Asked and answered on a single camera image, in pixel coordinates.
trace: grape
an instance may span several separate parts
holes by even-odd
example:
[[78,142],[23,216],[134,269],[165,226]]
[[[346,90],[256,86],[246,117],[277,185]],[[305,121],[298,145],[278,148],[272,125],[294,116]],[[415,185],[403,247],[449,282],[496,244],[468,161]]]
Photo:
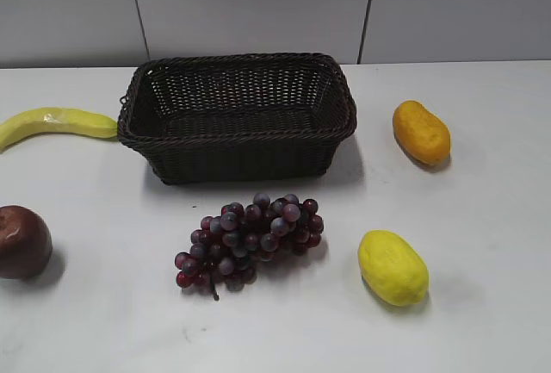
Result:
[[285,199],[285,201],[289,203],[292,203],[293,205],[299,205],[299,198],[295,194],[286,194],[283,199]]
[[282,237],[288,233],[289,225],[283,218],[275,218],[270,224],[269,229],[274,235]]
[[245,218],[241,218],[239,220],[238,228],[240,233],[247,234],[252,231],[253,226],[251,222],[248,222]]
[[300,218],[300,209],[293,203],[285,205],[283,208],[283,218],[287,222],[296,222]]
[[233,231],[235,228],[238,227],[238,222],[239,222],[239,218],[238,218],[237,214],[235,214],[233,212],[226,212],[220,218],[220,225],[226,231]]
[[193,277],[184,274],[183,271],[178,272],[178,275],[176,276],[176,284],[183,289],[186,289],[193,284],[193,280]]
[[281,252],[291,252],[293,250],[293,241],[288,237],[279,238],[279,250]]
[[231,231],[222,235],[222,242],[225,246],[233,248],[239,244],[239,233],[237,231]]
[[218,263],[227,255],[227,248],[225,246],[221,246],[220,244],[213,244],[208,250],[208,255],[214,260],[214,262]]
[[199,261],[189,257],[182,265],[182,272],[188,277],[195,277],[199,272]]
[[212,235],[221,235],[221,234],[223,234],[223,232],[224,232],[224,228],[222,228],[222,225],[220,223],[220,217],[215,216],[210,221],[210,233]]
[[193,258],[203,259],[207,255],[207,248],[203,244],[193,244],[189,248],[189,255]]
[[195,277],[194,284],[197,287],[206,287],[210,284],[210,273],[208,271],[203,271]]
[[243,209],[243,205],[241,205],[239,202],[230,203],[230,208],[228,208],[227,211],[233,212],[239,218],[245,215],[245,210]]
[[213,236],[210,234],[210,231],[201,231],[199,242],[205,246],[210,245],[210,243],[213,242]]
[[212,216],[206,216],[201,220],[201,229],[210,229],[210,221],[213,220]]
[[295,244],[293,246],[293,254],[297,256],[304,255],[308,252],[308,247],[306,244]]
[[233,261],[229,257],[224,257],[220,261],[220,264],[218,264],[218,271],[223,276],[229,276],[233,273],[233,270],[235,269],[235,265],[233,264]]
[[266,194],[258,193],[255,195],[252,203],[258,205],[260,209],[266,209],[269,206],[269,196]]
[[237,258],[235,260],[235,269],[238,271],[246,270],[250,266],[251,266],[251,257],[249,256]]
[[260,259],[261,261],[264,261],[265,263],[267,263],[268,261],[271,261],[272,258],[274,257],[274,253],[273,252],[267,252],[267,251],[263,251],[263,250],[259,250],[257,252],[257,257],[258,259]]
[[312,233],[306,243],[306,246],[308,248],[314,248],[315,246],[318,246],[320,242],[321,242],[321,233]]
[[253,284],[257,279],[257,271],[249,267],[241,273],[241,281],[245,284]]
[[324,232],[324,220],[321,218],[321,216],[314,215],[312,218],[310,218],[310,221],[308,222],[308,227],[312,232],[322,233]]
[[296,225],[300,227],[304,227],[308,225],[308,222],[310,221],[310,214],[308,211],[306,211],[304,208],[300,210],[300,218],[298,221],[296,221]]
[[186,259],[188,259],[189,257],[189,254],[186,253],[186,252],[179,252],[175,257],[174,257],[174,265],[176,266],[176,268],[178,268],[179,270],[182,269],[182,265],[183,263],[186,262]]
[[255,233],[248,233],[245,236],[245,248],[249,251],[256,251],[258,248],[258,235]]
[[266,252],[274,252],[279,246],[279,237],[273,233],[265,233],[260,239],[260,246]]
[[313,199],[306,199],[302,206],[310,215],[315,215],[316,212],[318,212],[318,203],[314,201]]
[[298,242],[299,244],[304,244],[310,239],[310,231],[308,231],[306,228],[299,228],[294,232],[293,238],[295,242]]
[[196,229],[194,232],[191,233],[191,243],[197,244],[199,242],[199,237],[201,236],[202,230]]
[[283,215],[283,208],[285,208],[285,205],[287,205],[287,201],[283,198],[278,198],[275,201],[271,203],[269,208],[274,211],[279,216]]
[[234,246],[232,248],[232,254],[234,257],[242,258],[247,255],[247,249],[244,246]]
[[245,210],[245,219],[248,221],[258,221],[262,218],[262,210],[258,205],[249,205]]
[[226,277],[224,281],[226,281],[227,289],[233,293],[241,291],[245,286],[239,274],[231,274],[229,277]]

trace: red apple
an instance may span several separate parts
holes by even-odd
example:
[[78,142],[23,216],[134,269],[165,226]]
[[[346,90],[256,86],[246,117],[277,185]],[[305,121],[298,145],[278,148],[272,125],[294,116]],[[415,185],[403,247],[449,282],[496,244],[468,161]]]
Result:
[[26,279],[40,274],[52,255],[46,223],[33,211],[0,208],[0,277]]

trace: dark brown wicker basket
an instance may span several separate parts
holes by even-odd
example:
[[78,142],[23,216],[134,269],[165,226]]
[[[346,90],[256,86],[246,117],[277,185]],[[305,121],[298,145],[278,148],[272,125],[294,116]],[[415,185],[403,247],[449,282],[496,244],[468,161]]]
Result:
[[121,101],[119,140],[167,184],[322,175],[356,129],[343,72],[319,53],[152,61]]

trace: yellow lemon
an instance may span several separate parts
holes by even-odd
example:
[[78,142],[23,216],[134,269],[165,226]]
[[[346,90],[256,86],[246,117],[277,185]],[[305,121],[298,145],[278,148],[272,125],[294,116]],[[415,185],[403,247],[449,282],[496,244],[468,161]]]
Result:
[[394,306],[421,302],[429,288],[423,259],[396,233],[366,233],[358,248],[358,261],[369,287]]
[[451,152],[451,136],[443,121],[413,100],[403,102],[393,116],[394,135],[416,160],[434,166]]

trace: yellow banana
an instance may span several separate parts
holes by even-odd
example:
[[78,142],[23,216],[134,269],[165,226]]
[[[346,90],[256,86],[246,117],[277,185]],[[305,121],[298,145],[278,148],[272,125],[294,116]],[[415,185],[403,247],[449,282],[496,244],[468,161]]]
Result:
[[40,108],[15,115],[0,125],[0,152],[34,134],[81,134],[113,138],[117,122],[105,115],[80,109]]

